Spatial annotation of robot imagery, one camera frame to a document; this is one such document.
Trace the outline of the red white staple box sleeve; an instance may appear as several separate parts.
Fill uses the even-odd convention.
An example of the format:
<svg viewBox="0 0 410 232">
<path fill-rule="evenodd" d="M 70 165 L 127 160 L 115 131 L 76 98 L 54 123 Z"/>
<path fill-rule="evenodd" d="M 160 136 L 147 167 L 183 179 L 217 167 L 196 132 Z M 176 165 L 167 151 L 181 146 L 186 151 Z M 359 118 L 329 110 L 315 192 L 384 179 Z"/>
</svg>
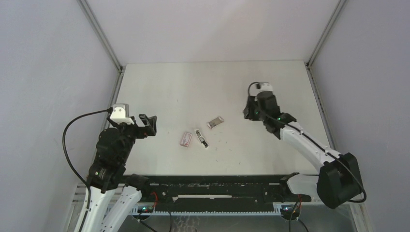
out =
<svg viewBox="0 0 410 232">
<path fill-rule="evenodd" d="M 192 134 L 185 132 L 181 138 L 180 145 L 183 147 L 189 147 L 192 139 Z"/>
</svg>

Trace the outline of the white stapler base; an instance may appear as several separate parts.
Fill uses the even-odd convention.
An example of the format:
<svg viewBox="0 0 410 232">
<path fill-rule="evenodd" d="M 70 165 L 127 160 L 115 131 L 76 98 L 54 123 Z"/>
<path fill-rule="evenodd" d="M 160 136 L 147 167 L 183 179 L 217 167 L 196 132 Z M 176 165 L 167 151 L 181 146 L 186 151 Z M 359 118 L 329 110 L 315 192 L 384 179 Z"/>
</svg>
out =
<svg viewBox="0 0 410 232">
<path fill-rule="evenodd" d="M 199 142 L 204 146 L 204 148 L 208 148 L 209 144 L 206 141 L 206 139 L 204 138 L 204 136 L 202 135 L 201 131 L 199 129 L 196 129 L 195 134 L 196 134 Z"/>
</svg>

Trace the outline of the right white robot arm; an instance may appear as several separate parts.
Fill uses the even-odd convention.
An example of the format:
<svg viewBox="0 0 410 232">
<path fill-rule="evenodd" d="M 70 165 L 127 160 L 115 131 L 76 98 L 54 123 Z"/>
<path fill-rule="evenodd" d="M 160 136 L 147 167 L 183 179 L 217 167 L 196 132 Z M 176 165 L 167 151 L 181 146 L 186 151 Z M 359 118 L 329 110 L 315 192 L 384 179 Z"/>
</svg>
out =
<svg viewBox="0 0 410 232">
<path fill-rule="evenodd" d="M 317 176 L 289 177 L 279 188 L 283 200 L 292 201 L 298 194 L 315 194 L 331 209 L 345 202 L 366 201 L 357 158 L 351 153 L 341 154 L 312 138 L 293 116 L 280 111 L 273 92 L 248 95 L 243 114 L 245 119 L 262 122 L 269 133 L 297 150 L 318 171 Z"/>
</svg>

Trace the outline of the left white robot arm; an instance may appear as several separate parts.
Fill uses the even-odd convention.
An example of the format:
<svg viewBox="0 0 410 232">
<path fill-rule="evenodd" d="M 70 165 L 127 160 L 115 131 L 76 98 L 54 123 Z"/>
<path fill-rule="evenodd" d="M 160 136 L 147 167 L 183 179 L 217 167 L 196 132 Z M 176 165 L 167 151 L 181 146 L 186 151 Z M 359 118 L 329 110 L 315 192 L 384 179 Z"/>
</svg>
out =
<svg viewBox="0 0 410 232">
<path fill-rule="evenodd" d="M 157 117 L 140 114 L 144 126 L 115 122 L 99 134 L 96 157 L 85 181 L 87 191 L 76 232 L 116 232 L 139 202 L 150 198 L 149 179 L 138 174 L 125 176 L 126 162 L 137 139 L 155 136 Z"/>
</svg>

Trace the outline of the black front mounting rail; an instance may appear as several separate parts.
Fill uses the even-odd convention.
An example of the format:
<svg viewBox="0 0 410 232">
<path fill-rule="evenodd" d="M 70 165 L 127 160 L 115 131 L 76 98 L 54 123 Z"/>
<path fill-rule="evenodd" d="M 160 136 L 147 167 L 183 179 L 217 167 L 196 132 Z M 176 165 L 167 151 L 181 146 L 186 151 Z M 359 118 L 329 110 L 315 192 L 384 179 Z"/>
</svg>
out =
<svg viewBox="0 0 410 232">
<path fill-rule="evenodd" d="M 311 202 L 293 194 L 285 175 L 149 175 L 140 202 L 176 213 L 273 213 L 274 204 Z"/>
</svg>

